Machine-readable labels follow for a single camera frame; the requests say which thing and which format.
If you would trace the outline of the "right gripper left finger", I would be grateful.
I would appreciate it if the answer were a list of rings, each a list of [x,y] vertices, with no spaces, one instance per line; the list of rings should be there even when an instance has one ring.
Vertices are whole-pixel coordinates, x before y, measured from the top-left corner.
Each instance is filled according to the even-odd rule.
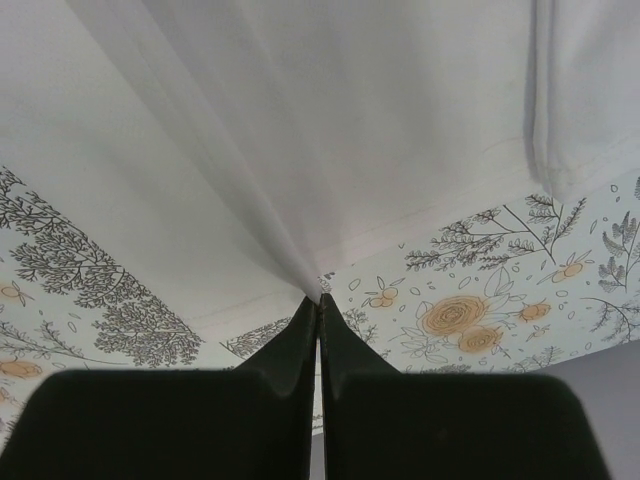
[[[6,479],[305,479],[317,308],[231,370],[68,370],[31,395]]]

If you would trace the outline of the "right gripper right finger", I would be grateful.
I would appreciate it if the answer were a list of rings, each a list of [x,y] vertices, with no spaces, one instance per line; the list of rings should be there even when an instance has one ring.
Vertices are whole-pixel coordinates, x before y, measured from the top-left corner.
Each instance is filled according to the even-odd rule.
[[[321,298],[330,479],[606,479],[583,407],[533,374],[402,373]]]

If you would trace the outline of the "white t shirt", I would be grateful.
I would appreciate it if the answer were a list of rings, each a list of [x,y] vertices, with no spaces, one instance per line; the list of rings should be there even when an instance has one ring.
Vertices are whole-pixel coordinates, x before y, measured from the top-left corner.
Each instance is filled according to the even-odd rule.
[[[1,160],[185,319],[639,165],[635,1],[5,1]]]

